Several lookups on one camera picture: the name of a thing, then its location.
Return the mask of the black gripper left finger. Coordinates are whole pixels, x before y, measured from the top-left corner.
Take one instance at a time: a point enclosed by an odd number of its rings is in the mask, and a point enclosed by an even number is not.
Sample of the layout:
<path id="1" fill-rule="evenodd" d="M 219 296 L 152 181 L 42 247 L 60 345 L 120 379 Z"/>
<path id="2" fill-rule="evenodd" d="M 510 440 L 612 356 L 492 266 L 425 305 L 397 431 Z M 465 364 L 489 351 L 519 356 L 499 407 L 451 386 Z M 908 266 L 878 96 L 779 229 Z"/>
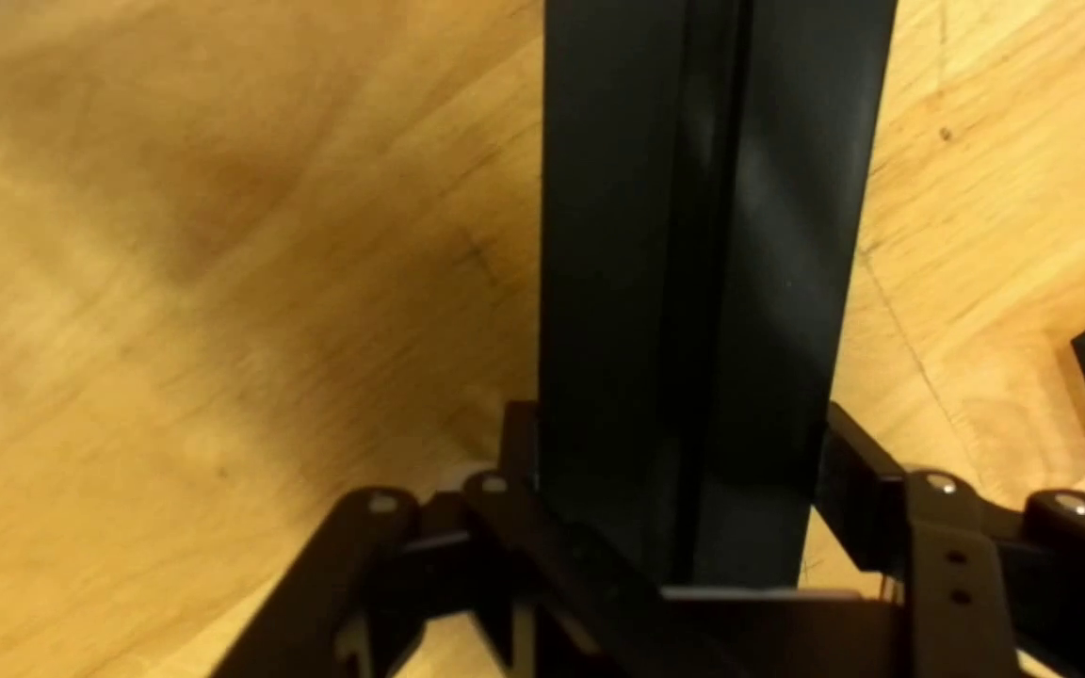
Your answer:
<path id="1" fill-rule="evenodd" d="M 330 505 L 212 678 L 397 678 L 465 612 L 504 678 L 597 678 L 459 488 L 362 487 Z"/>

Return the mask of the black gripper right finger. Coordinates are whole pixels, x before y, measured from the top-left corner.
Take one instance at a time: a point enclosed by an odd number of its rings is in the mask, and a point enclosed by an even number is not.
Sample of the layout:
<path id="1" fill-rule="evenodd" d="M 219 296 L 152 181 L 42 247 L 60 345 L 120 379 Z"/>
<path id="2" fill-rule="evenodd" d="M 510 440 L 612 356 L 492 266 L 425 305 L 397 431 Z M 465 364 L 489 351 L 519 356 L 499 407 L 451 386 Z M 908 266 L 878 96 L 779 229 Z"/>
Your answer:
<path id="1" fill-rule="evenodd" d="M 1085 678 L 1085 488 L 1001 509 L 830 407 L 814 509 L 862 571 L 906 587 L 908 678 L 1017 678 L 1022 651 Z"/>

